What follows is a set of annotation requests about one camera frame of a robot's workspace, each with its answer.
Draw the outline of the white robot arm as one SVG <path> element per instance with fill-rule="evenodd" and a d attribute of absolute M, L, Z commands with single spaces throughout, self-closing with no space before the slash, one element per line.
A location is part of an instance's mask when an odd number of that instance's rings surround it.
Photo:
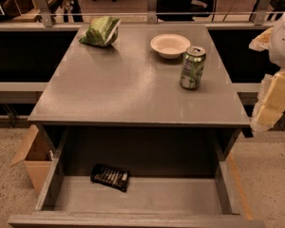
<path fill-rule="evenodd" d="M 264 76 L 253 110 L 251 128 L 267 131 L 285 112 L 285 12 L 272 28 L 253 39 L 249 48 L 256 51 L 267 49 L 270 61 L 280 67 L 274 75 Z"/>

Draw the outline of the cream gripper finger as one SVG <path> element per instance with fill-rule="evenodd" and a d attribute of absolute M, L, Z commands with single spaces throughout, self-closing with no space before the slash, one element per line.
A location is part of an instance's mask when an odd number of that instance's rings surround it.
<path fill-rule="evenodd" d="M 275 75 L 266 74 L 261 81 L 254 106 L 251 128 L 267 131 L 272 128 L 285 112 L 285 69 Z"/>
<path fill-rule="evenodd" d="M 270 39 L 273 29 L 268 28 L 265 31 L 261 32 L 255 39 L 249 44 L 249 49 L 255 51 L 263 51 L 269 49 Z"/>

